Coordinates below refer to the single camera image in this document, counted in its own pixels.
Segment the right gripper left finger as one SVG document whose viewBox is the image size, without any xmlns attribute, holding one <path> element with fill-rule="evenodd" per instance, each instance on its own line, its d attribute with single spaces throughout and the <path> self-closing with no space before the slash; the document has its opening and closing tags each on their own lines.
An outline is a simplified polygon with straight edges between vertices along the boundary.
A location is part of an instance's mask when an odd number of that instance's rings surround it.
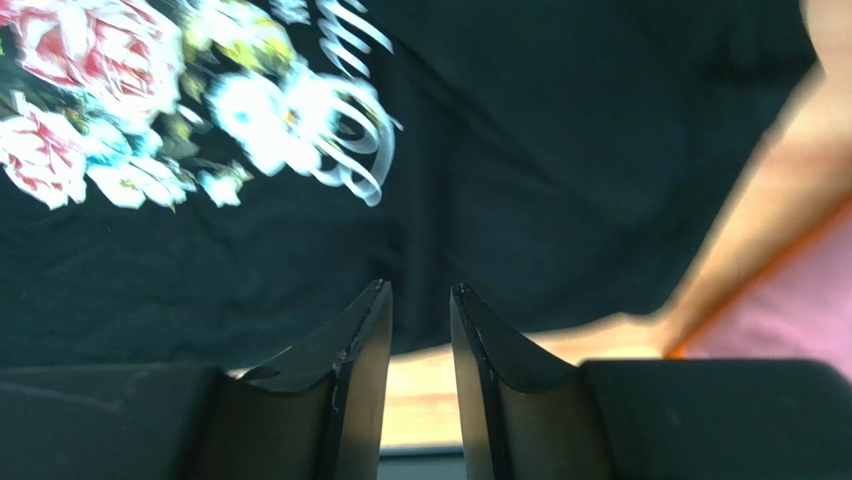
<svg viewBox="0 0 852 480">
<path fill-rule="evenodd" d="M 392 288 L 240 377 L 211 365 L 1 373 L 5 479 L 373 479 Z"/>
</svg>

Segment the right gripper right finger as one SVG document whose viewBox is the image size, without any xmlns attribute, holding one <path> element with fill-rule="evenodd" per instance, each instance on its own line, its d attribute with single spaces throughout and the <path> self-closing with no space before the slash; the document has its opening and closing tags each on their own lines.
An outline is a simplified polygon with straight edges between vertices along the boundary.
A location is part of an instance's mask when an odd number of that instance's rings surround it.
<svg viewBox="0 0 852 480">
<path fill-rule="evenodd" d="M 567 363 L 450 294 L 471 479 L 847 479 L 851 386 L 802 359 Z"/>
</svg>

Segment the black floral t shirt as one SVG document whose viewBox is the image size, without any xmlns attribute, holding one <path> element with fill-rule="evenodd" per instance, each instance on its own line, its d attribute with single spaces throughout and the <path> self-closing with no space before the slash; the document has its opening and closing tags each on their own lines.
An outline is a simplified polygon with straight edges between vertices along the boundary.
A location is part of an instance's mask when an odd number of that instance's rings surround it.
<svg viewBox="0 0 852 480">
<path fill-rule="evenodd" d="M 1 363 L 651 313 L 816 64 L 800 1 L 5 1 Z"/>
</svg>

